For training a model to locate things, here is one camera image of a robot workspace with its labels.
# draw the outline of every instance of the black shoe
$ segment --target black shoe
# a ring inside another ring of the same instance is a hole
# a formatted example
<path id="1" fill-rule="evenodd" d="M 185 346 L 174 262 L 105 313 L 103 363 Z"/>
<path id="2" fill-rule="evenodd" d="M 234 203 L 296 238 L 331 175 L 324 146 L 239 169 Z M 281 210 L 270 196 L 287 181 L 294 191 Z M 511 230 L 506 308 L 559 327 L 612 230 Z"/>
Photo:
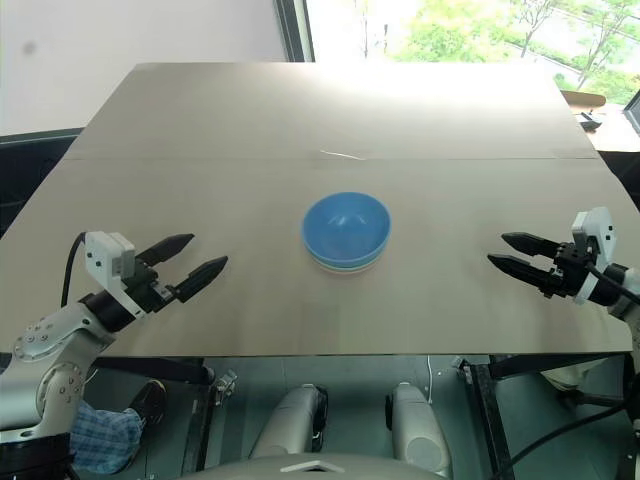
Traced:
<path id="1" fill-rule="evenodd" d="M 167 409 L 167 389 L 159 380 L 149 380 L 135 396 L 132 408 L 145 421 L 145 427 L 157 425 Z"/>

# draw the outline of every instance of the white wall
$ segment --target white wall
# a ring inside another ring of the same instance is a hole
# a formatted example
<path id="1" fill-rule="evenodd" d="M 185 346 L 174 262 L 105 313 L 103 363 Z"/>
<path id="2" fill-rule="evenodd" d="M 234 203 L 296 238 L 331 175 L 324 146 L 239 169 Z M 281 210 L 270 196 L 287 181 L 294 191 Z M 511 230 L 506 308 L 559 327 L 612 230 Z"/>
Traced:
<path id="1" fill-rule="evenodd" d="M 85 126 L 142 62 L 283 61 L 273 0 L 2 0 L 0 134 Z"/>

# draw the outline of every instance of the table surface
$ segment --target table surface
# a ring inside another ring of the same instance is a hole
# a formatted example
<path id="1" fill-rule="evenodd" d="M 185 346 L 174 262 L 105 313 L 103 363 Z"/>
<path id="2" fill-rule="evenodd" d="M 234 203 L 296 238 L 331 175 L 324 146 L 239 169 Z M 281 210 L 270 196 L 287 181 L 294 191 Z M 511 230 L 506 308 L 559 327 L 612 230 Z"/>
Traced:
<path id="1" fill-rule="evenodd" d="M 571 111 L 579 120 L 582 112 L 593 111 L 600 120 L 595 131 L 586 132 L 593 148 L 599 152 L 640 152 L 640 135 L 635 131 L 621 107 L 604 105 L 592 107 L 589 105 L 569 104 Z"/>
<path id="2" fill-rule="evenodd" d="M 352 276 L 318 268 L 299 234 L 315 201 L 345 190 L 393 218 L 379 262 Z M 530 66 L 139 65 L 0 242 L 0 350 L 56 310 L 83 230 L 139 251 L 194 233 L 159 266 L 167 283 L 230 257 L 108 355 L 629 350 L 603 308 L 546 299 L 486 259 L 515 253 L 503 232 L 570 240 L 576 213 L 598 205 L 618 229 L 616 261 L 637 265 L 637 210 Z M 71 298 L 97 290 L 77 260 Z"/>

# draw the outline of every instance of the window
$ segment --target window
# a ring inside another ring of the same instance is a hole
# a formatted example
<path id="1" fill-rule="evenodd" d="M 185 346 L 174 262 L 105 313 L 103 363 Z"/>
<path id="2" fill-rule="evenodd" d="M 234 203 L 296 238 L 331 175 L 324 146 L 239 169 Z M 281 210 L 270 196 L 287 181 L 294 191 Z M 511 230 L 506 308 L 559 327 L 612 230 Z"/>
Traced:
<path id="1" fill-rule="evenodd" d="M 622 109 L 640 89 L 640 0 L 307 0 L 323 61 L 531 62 Z"/>

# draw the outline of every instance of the bowl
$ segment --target bowl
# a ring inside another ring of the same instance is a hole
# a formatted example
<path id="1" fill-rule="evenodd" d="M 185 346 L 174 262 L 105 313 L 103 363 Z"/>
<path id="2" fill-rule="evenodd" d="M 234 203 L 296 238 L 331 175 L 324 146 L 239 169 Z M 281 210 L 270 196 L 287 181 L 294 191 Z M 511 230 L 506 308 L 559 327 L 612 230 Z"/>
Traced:
<path id="1" fill-rule="evenodd" d="M 320 268 L 326 272 L 337 273 L 340 275 L 353 275 L 355 273 L 360 273 L 360 272 L 369 270 L 378 261 L 378 258 L 380 258 L 380 255 L 378 255 L 376 258 L 371 260 L 369 263 L 365 263 L 364 265 L 360 265 L 358 267 L 350 267 L 350 268 L 349 267 L 332 267 L 331 265 L 322 263 L 313 255 L 311 255 L 311 258 L 313 258 L 313 260 L 320 266 Z"/>
<path id="2" fill-rule="evenodd" d="M 391 215 L 371 195 L 341 192 L 314 204 L 302 222 L 302 240 L 327 267 L 358 268 L 373 262 L 391 233 Z"/>

